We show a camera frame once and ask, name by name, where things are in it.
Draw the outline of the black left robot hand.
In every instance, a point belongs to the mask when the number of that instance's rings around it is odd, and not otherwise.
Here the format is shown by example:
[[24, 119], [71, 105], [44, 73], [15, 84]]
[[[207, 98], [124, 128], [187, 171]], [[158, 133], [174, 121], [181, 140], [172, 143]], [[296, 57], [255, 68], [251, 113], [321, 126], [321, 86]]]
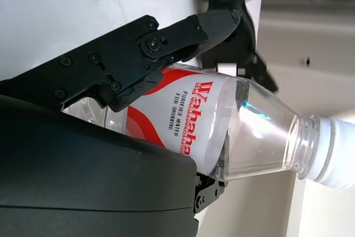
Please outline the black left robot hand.
[[276, 93], [278, 86], [267, 71], [266, 63], [256, 52], [255, 27], [245, 0], [209, 0], [208, 10], [224, 8], [240, 12], [239, 26], [222, 43], [199, 56], [202, 67], [212, 69], [221, 63], [235, 63], [238, 68], [245, 70], [243, 77], [253, 79], [259, 85]]

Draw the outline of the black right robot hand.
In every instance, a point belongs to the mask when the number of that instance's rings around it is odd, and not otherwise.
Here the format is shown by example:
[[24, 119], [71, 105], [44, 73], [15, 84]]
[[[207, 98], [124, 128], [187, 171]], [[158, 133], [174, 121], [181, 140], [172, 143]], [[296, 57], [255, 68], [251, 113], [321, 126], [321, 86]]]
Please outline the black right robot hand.
[[63, 110], [89, 97], [119, 112], [239, 22], [228, 9], [163, 29], [143, 16], [1, 81], [1, 235], [195, 236], [192, 159]]

